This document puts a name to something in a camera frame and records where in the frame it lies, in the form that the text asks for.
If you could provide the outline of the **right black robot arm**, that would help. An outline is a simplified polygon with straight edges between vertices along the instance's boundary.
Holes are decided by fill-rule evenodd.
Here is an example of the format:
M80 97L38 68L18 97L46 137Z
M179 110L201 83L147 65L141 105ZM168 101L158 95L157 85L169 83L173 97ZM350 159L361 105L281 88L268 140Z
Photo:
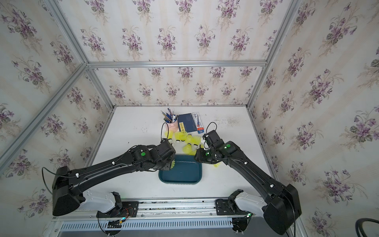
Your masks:
M264 218L268 226L283 235L296 227L302 215L298 190L291 184L284 185L265 173L233 141L224 142L216 130L203 135L204 148L196 151L194 159L203 164L223 162L238 172L257 192L250 195L243 190L230 198L241 211L251 212Z

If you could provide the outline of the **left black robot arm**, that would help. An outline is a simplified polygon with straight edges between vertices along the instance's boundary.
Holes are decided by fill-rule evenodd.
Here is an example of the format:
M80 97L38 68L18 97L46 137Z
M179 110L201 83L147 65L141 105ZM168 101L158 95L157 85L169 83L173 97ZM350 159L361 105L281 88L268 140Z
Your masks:
M72 213L87 202L85 191L115 177L143 171L170 170L176 151L167 139L159 145L135 145L108 161L80 169L57 169L52 184L53 216Z

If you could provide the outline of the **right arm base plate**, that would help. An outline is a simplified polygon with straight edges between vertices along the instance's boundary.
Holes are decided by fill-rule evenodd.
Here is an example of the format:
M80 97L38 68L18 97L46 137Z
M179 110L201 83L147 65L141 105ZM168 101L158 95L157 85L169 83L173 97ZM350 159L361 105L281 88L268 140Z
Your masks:
M239 207L236 205L236 203L233 200L229 199L216 199L215 200L215 208L216 213L218 216L225 216L225 215L245 215L245 216L251 216L254 215L251 212L243 211L239 209Z

